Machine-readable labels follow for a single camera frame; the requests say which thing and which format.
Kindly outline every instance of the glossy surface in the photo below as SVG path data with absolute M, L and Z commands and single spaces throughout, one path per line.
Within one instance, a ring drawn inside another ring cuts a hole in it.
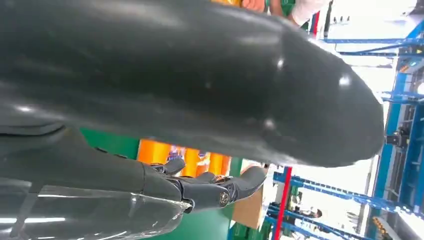
M 207 1 L 13 0 L 0 21 L 2 126 L 330 167 L 383 143 L 371 90 L 279 18 Z
M 136 159 L 138 146 L 132 144 L 132 150 L 128 145 L 122 143 L 122 136 L 114 134 L 91 135 L 87 138 L 88 143 L 93 147 L 100 147 L 108 152 L 115 151 L 115 154 L 127 155 Z M 240 175 L 243 160 L 233 158 L 230 163 L 230 175 L 237 177 Z M 201 212 L 191 212 L 185 214 L 178 227 L 168 234 L 154 236 L 152 240 L 217 240 L 226 239 L 230 220 L 233 216 L 233 205 L 226 208 L 210 209 Z
M 0 239 L 136 240 L 172 231 L 188 207 L 130 192 L 48 185 L 35 192 L 36 185 L 0 178 Z

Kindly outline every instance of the green panel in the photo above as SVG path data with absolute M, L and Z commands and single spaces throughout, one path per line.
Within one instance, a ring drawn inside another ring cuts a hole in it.
M 223 209 L 207 210 L 184 215 L 181 224 L 172 232 L 151 240 L 226 240 L 230 219 Z
M 290 192 L 288 194 L 287 206 L 285 209 L 290 209 L 292 203 L 292 196 L 297 196 L 299 192 L 299 188 L 297 186 L 290 186 Z M 282 234 L 287 237 L 292 236 L 292 231 L 286 228 L 283 228 Z
M 248 236 L 248 240 L 260 240 L 261 234 L 259 233 L 258 230 L 256 229 L 250 229 L 249 231 L 249 236 Z
M 246 231 L 248 230 L 248 227 L 240 223 L 236 223 L 234 224 L 233 228 L 234 228 L 234 231 L 233 231 L 234 237 L 243 238 L 243 239 L 246 237 Z
M 111 154 L 120 154 L 129 159 L 137 159 L 140 140 L 137 138 L 119 136 L 101 131 L 82 128 L 82 134 L 92 147 L 98 147 Z
M 232 157 L 231 163 L 229 165 L 229 175 L 233 177 L 240 176 L 240 171 L 242 170 L 243 158 Z

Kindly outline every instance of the orange container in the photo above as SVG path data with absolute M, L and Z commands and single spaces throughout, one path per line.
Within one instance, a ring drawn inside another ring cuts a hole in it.
M 197 165 L 196 177 L 202 175 L 203 173 L 206 173 L 208 171 L 208 167 L 209 165 L 206 162 Z
M 166 164 L 170 151 L 170 144 L 142 139 L 138 147 L 137 161 L 146 164 Z
M 231 157 L 229 156 L 223 156 L 222 158 L 222 168 L 221 168 L 221 175 L 227 176 L 230 169 L 230 161 Z
M 186 148 L 184 153 L 184 162 L 185 167 L 182 169 L 182 176 L 196 177 L 196 171 L 198 167 L 198 162 L 200 161 L 199 157 L 200 150 L 193 148 Z
M 220 3 L 225 5 L 233 5 L 240 7 L 242 5 L 242 0 L 211 0 L 214 3 Z
M 219 153 L 211 153 L 210 154 L 210 163 L 209 163 L 209 170 L 208 172 L 211 172 L 215 175 L 221 175 L 221 171 L 223 168 L 223 158 L 224 155 Z

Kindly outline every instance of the green shirt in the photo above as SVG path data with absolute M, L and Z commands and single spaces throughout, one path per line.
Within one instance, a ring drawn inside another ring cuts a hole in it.
M 287 17 L 292 12 L 293 8 L 295 7 L 296 0 L 280 0 L 281 1 L 281 9 L 282 13 Z M 267 7 L 270 6 L 270 0 L 265 0 L 265 4 Z M 308 30 L 309 25 L 308 22 L 305 22 L 302 26 L 302 29 Z

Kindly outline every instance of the red pole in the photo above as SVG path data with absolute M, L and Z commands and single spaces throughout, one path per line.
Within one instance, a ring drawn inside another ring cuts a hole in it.
M 284 181 L 284 189 L 282 191 L 282 196 L 281 196 L 281 205 L 279 207 L 279 212 L 278 212 L 278 219 L 277 219 L 277 224 L 275 226 L 275 231 L 274 231 L 274 240 L 279 240 L 280 239 L 280 229 L 281 229 L 281 225 L 283 223 L 283 216 L 284 216 L 284 210 L 286 208 L 286 202 L 287 202 L 287 196 L 289 195 L 289 186 L 290 186 L 290 180 L 292 179 L 292 167 L 289 166 L 287 168 L 287 172 L 285 174 L 285 181 Z
M 316 36 L 318 33 L 318 21 L 320 20 L 320 12 L 317 12 L 315 15 L 315 22 L 313 23 L 313 35 Z

